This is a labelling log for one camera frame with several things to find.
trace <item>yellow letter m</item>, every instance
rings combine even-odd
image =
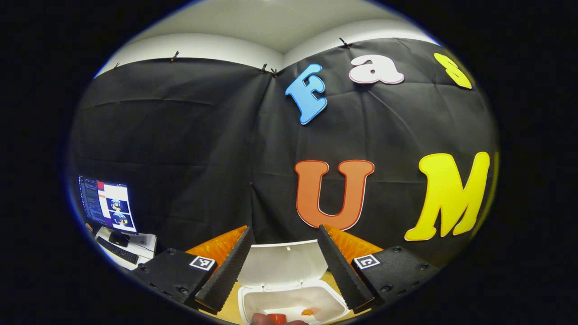
[[[420,170],[428,178],[425,203],[415,228],[406,232],[405,239],[426,241],[432,238],[436,233],[434,223],[440,210],[442,237],[445,237],[454,226],[454,235],[470,231],[480,211],[489,167],[490,156],[485,152],[478,153],[464,187],[451,155],[436,153],[423,157],[420,160]]]

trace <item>white wall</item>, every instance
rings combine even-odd
[[[376,38],[409,38],[437,44],[419,28],[410,23],[396,20],[365,20],[342,25],[324,31],[304,41],[285,55],[267,47],[221,35],[211,34],[171,34],[155,36],[128,44],[119,49],[96,76],[119,65],[153,58],[171,58],[179,51],[178,57],[212,58],[230,61],[261,69],[267,63],[271,68],[281,70],[303,58],[321,51]]]

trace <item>orange letter u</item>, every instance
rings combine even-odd
[[[346,160],[338,170],[345,175],[345,194],[341,212],[328,215],[319,208],[321,178],[329,171],[324,161],[305,160],[295,165],[299,175],[297,185],[297,213],[305,223],[319,228],[322,224],[346,230],[353,227],[361,215],[365,196],[365,180],[373,173],[375,166],[366,160]]]

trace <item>blue letter f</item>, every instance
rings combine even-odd
[[[303,125],[307,124],[327,106],[327,99],[324,97],[317,99],[313,95],[314,91],[318,93],[325,91],[325,84],[318,76],[309,77],[320,71],[321,65],[310,64],[285,90],[285,95],[291,95],[297,103],[297,107],[301,111],[299,122]],[[305,79],[307,77],[309,77],[309,84],[306,86]]]

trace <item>black fabric backdrop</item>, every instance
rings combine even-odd
[[[465,183],[475,154],[490,154],[480,217],[494,181],[498,134],[475,81],[469,78],[472,90],[458,87],[434,53],[452,57],[419,40],[367,40],[303,59],[278,78],[217,60],[122,65],[95,78],[79,104],[68,182],[77,189],[80,174],[126,183],[138,231],[186,250],[244,224],[253,226],[257,243],[314,239],[316,229],[295,208],[295,164],[329,164],[320,208],[335,214],[344,192],[338,164],[369,160],[375,171],[367,178],[362,215],[348,232],[384,248],[404,246],[443,266],[473,232],[404,240],[425,198],[427,178],[418,163],[428,154],[451,154]],[[391,58],[405,80],[353,83],[350,62],[367,54]],[[284,92],[312,63],[322,66],[316,75],[325,83],[315,95],[328,105],[301,125]]]

